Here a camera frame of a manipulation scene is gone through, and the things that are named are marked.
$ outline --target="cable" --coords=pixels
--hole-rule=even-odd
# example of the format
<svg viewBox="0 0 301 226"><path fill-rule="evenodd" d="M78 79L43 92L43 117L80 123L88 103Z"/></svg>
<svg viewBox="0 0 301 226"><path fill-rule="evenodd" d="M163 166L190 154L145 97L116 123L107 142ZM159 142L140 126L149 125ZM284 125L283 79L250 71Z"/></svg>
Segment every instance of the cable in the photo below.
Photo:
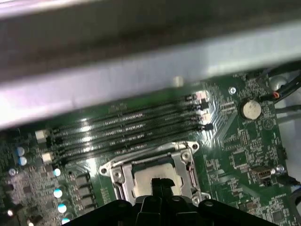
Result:
<svg viewBox="0 0 301 226"><path fill-rule="evenodd" d="M301 73L299 73L293 80L291 80L286 85L283 85L278 90L274 91L272 94L267 94L259 97L261 102L263 101L274 101L274 103L278 103L284 98L288 97L292 93L294 93L297 89L301 87Z"/></svg>
<svg viewBox="0 0 301 226"><path fill-rule="evenodd" d="M259 77L268 75L269 78L283 74L283 73L289 73L294 72L301 69L301 61L295 61L286 63L284 65L276 65L274 67L270 67L265 69Z"/></svg>
<svg viewBox="0 0 301 226"><path fill-rule="evenodd" d="M301 110L301 105L292 105L283 108L276 108L276 114L288 113L288 112L296 112Z"/></svg>

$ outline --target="red wire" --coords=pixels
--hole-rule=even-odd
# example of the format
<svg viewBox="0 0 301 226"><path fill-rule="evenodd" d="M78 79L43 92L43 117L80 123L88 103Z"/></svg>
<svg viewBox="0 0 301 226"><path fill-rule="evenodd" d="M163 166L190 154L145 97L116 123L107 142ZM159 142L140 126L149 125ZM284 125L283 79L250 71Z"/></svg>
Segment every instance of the red wire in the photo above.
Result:
<svg viewBox="0 0 301 226"><path fill-rule="evenodd" d="M276 99L278 99L278 98L280 97L279 93L277 93L277 92L273 92L273 96L274 96L274 98L276 98Z"/></svg>

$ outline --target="cpu socket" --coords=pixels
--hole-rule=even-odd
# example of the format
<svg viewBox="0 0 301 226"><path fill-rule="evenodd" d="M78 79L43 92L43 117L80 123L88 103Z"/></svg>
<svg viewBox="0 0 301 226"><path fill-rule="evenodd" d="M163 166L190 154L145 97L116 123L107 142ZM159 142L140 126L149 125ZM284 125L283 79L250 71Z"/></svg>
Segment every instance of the cpu socket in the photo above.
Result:
<svg viewBox="0 0 301 226"><path fill-rule="evenodd" d="M201 193L193 154L199 149L197 142L180 141L147 148L118 156L99 168L103 176L111 178L117 199L133 205L137 197L151 195L152 178L169 178L175 186L174 195L192 199L195 205L206 198Z"/></svg>

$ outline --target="motherboard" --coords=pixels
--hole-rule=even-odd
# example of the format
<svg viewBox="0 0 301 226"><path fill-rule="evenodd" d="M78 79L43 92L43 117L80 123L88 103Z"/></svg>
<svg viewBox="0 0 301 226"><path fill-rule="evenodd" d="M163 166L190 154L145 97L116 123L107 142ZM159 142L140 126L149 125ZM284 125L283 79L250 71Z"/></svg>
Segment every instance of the motherboard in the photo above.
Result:
<svg viewBox="0 0 301 226"><path fill-rule="evenodd" d="M270 92L268 77L237 73L2 131L1 223L58 226L170 178L195 205L297 225L274 103L258 100Z"/></svg>

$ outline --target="green circuit board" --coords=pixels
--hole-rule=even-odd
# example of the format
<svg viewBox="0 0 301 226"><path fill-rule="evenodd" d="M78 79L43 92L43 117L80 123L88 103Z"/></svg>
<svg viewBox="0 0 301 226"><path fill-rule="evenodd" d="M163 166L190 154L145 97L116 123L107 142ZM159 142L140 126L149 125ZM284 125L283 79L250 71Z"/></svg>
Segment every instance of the green circuit board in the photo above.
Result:
<svg viewBox="0 0 301 226"><path fill-rule="evenodd" d="M124 153L187 140L200 144L193 157L202 192L278 225L297 225L290 187L276 181L286 164L274 104L260 103L255 120L239 110L246 99L269 92L268 78L237 73L2 131L2 219L21 204L16 225L28 225L35 216L39 225L61 225L116 199L101 165ZM208 106L201 109L204 102ZM200 127L206 124L213 128ZM258 173L266 169L271 173L261 180ZM67 210L58 208L62 203Z"/></svg>

